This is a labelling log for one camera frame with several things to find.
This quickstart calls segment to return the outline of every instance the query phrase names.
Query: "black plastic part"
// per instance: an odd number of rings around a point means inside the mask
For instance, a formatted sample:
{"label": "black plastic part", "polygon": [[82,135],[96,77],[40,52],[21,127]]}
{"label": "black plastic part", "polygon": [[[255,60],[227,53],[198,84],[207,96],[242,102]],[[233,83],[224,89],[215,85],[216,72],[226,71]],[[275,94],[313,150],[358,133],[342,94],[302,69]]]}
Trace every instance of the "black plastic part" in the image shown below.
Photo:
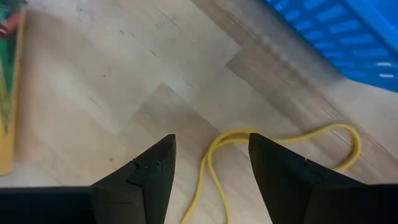
{"label": "black plastic part", "polygon": [[175,153],[168,135],[90,187],[0,189],[0,223],[164,223]]}
{"label": "black plastic part", "polygon": [[254,176],[274,224],[398,223],[398,185],[366,185],[251,134]]}

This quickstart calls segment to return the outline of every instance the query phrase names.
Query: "wooden floor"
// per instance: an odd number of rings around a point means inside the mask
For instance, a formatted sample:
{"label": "wooden floor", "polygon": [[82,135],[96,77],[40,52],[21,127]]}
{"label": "wooden floor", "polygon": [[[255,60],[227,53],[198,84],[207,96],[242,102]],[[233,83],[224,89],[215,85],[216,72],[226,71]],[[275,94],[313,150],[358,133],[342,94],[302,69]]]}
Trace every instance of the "wooden floor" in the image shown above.
{"label": "wooden floor", "polygon": [[[398,182],[398,95],[342,78],[260,0],[30,0],[25,39],[16,166],[0,186],[90,185],[175,133],[166,223],[178,223],[219,133],[334,122],[363,138],[348,176]],[[287,147],[333,167],[350,145],[336,130]],[[217,152],[215,169],[233,223],[271,223],[246,147]],[[192,223],[224,223],[205,182]]]}

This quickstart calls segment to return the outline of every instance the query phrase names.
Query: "green object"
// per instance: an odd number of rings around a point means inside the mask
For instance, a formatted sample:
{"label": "green object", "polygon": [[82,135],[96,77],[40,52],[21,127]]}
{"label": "green object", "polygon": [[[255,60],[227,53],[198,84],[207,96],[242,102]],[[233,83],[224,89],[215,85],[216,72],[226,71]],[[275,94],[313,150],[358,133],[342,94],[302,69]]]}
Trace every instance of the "green object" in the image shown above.
{"label": "green object", "polygon": [[[19,1],[0,0],[0,21],[6,20],[14,11]],[[14,86],[14,64],[16,53],[17,32],[0,39],[0,117],[4,132],[8,132],[11,120],[12,94]]]}

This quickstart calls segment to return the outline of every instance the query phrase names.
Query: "yellow rope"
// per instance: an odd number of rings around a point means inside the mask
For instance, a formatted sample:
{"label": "yellow rope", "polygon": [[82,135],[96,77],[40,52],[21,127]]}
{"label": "yellow rope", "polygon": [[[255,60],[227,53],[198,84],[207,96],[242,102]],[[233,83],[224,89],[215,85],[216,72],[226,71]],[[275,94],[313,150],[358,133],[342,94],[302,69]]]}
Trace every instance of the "yellow rope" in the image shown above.
{"label": "yellow rope", "polygon": [[[298,141],[303,141],[303,140],[308,140],[308,139],[314,138],[315,136],[318,136],[318,135],[324,133],[325,131],[329,131],[330,129],[333,129],[333,128],[347,129],[353,137],[353,150],[352,150],[351,154],[338,167],[333,169],[338,172],[344,172],[347,168],[349,168],[356,162],[356,160],[358,159],[358,157],[361,153],[361,137],[359,136],[357,130],[355,130],[355,128],[350,125],[331,124],[331,125],[325,126],[323,128],[320,128],[318,130],[312,131],[310,133],[304,134],[302,136],[297,136],[294,138],[285,138],[285,139],[272,139],[272,140],[277,143],[293,143],[293,142],[298,142]],[[192,200],[191,205],[189,206],[188,210],[186,211],[184,217],[182,218],[182,221],[181,221],[182,224],[185,224],[187,222],[187,220],[192,215],[192,212],[198,203],[198,198],[200,196],[200,193],[201,193],[201,190],[203,187],[203,174],[205,172],[206,161],[207,161],[211,176],[213,177],[213,179],[216,183],[218,192],[220,193],[221,198],[223,199],[224,208],[225,208],[225,212],[226,212],[226,222],[227,222],[227,224],[231,223],[231,219],[230,219],[230,215],[229,215],[229,206],[228,206],[228,202],[226,199],[226,195],[224,193],[224,190],[220,184],[220,181],[218,180],[218,177],[217,177],[216,172],[212,165],[213,164],[212,163],[213,162],[213,153],[219,147],[225,146],[230,143],[248,143],[249,142],[248,138],[227,138],[227,137],[229,137],[233,134],[250,134],[250,133],[259,133],[259,131],[255,130],[255,129],[248,129],[248,128],[232,129],[226,133],[221,134],[213,141],[213,143],[211,143],[208,151],[206,152],[205,156],[203,156],[203,159],[201,160],[197,191],[195,192],[195,196]]]}

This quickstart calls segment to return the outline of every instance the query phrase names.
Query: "blue container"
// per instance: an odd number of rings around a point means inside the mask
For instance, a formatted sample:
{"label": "blue container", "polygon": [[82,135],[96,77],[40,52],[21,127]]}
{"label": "blue container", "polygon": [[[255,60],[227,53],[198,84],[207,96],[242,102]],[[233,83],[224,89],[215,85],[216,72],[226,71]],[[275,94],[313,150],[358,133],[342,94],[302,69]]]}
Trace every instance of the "blue container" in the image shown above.
{"label": "blue container", "polygon": [[398,91],[398,0],[265,0],[346,77]]}

